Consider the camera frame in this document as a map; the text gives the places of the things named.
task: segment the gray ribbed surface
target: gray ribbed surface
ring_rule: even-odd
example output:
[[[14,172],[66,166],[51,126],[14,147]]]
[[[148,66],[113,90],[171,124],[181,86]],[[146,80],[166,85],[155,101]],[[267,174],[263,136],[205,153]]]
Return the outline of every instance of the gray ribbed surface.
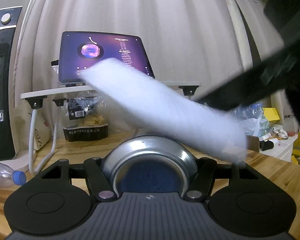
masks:
[[[266,238],[235,235],[216,224],[200,203],[182,200],[178,193],[124,193],[113,203],[99,204],[78,228],[49,237],[32,237],[15,232],[8,240],[292,240],[288,234]]]

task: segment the white curtain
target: white curtain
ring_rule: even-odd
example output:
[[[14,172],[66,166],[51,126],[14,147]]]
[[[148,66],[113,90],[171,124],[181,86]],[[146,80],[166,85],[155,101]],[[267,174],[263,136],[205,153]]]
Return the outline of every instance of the white curtain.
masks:
[[[15,103],[24,92],[61,87],[50,62],[64,31],[140,36],[160,81],[201,81],[206,93],[242,72],[226,0],[33,0],[15,66]],[[53,123],[55,105],[43,116]]]
[[[280,34],[263,13],[265,4],[261,0],[236,0],[236,2],[249,26],[261,60],[283,48]],[[277,109],[281,124],[284,122],[282,93],[277,91],[270,96],[271,105]]]

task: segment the tablet screen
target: tablet screen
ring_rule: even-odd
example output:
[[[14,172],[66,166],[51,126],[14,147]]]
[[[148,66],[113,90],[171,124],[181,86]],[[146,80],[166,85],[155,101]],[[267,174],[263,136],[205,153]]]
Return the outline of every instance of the tablet screen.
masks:
[[[82,83],[80,75],[83,71],[111,57],[154,78],[139,37],[114,33],[63,32],[59,57],[59,82]]]

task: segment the blue bottle cap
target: blue bottle cap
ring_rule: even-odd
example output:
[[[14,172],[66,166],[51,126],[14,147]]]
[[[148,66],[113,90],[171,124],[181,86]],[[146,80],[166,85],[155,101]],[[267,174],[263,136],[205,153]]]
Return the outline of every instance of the blue bottle cap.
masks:
[[[12,174],[14,184],[22,186],[27,182],[26,175],[23,171],[14,171]]]

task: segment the metal rivet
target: metal rivet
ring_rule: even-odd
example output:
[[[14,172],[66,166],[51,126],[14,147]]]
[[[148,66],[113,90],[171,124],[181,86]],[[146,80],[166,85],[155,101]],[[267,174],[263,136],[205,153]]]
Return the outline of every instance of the metal rivet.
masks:
[[[108,198],[112,198],[114,196],[114,193],[110,190],[104,190],[99,192],[99,197],[103,198],[103,199],[108,199]]]
[[[192,199],[200,198],[201,196],[202,196],[202,193],[197,190],[190,190],[187,192],[187,197],[192,198]]]

